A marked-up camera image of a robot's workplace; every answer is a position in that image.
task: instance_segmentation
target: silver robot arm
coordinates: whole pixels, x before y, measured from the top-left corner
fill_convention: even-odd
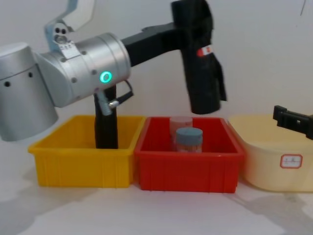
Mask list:
[[[37,54],[25,43],[0,47],[0,135],[18,141],[36,135],[65,107],[97,94],[103,115],[111,103],[103,90],[129,78],[123,43],[111,33],[74,43],[68,35],[90,21],[94,0],[69,0],[67,11],[45,27],[51,52]]]

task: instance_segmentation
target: red and white label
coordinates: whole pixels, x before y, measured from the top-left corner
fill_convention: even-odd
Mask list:
[[[284,154],[280,160],[280,166],[284,169],[299,169],[302,166],[302,155]]]
[[[197,55],[199,57],[203,57],[203,56],[206,56],[206,55],[209,55],[213,52],[212,50],[212,45],[208,45],[206,47],[202,47],[200,48],[198,51],[197,51]]]

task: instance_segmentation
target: blue jar lid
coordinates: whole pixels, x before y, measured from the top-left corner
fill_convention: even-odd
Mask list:
[[[176,131],[176,143],[186,146],[201,145],[203,131],[194,127],[184,127]]]

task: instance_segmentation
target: red plastic bin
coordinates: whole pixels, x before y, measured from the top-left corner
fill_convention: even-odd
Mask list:
[[[222,118],[193,118],[202,153],[171,150],[170,118],[150,117],[135,148],[142,190],[234,193],[244,151]]]

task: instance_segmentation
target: yellow plastic bin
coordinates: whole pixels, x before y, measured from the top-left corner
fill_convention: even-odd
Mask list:
[[[135,172],[134,148],[145,117],[118,117],[119,149],[96,149],[94,116],[75,116],[31,145],[38,183],[45,187],[127,188]]]
[[[277,126],[273,115],[229,119],[246,150],[244,178],[270,191],[313,192],[313,141]]]

